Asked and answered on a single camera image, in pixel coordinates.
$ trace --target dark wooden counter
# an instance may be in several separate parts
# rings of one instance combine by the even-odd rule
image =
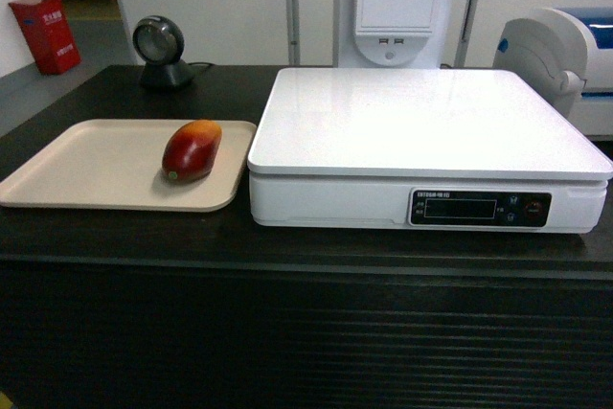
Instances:
[[[257,124],[279,69],[154,94],[111,66],[0,139],[0,180],[84,120]],[[262,227],[246,179],[210,214],[0,209],[0,389],[29,407],[613,404],[611,186],[590,234],[540,235]]]

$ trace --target lcd display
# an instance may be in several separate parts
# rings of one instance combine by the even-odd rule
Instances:
[[[428,198],[424,216],[465,219],[494,219],[496,200],[462,200],[457,198]]]

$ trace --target countertop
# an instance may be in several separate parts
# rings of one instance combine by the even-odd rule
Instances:
[[[0,180],[65,129],[91,119],[257,124],[281,66],[214,66],[188,87],[151,93],[139,66],[110,66],[0,138]],[[613,143],[596,143],[609,158]],[[285,272],[613,279],[613,191],[586,235],[277,228],[250,214],[245,169],[212,213],[0,208],[0,261]]]

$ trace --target receipt printer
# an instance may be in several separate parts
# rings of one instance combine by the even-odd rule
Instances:
[[[613,8],[541,8],[513,19],[493,67],[519,75],[584,135],[613,137]]]
[[[451,0],[334,0],[334,67],[441,66]]]

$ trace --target scale platform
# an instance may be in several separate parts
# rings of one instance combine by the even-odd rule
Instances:
[[[248,154],[262,225],[586,233],[613,164],[517,75],[283,69]]]

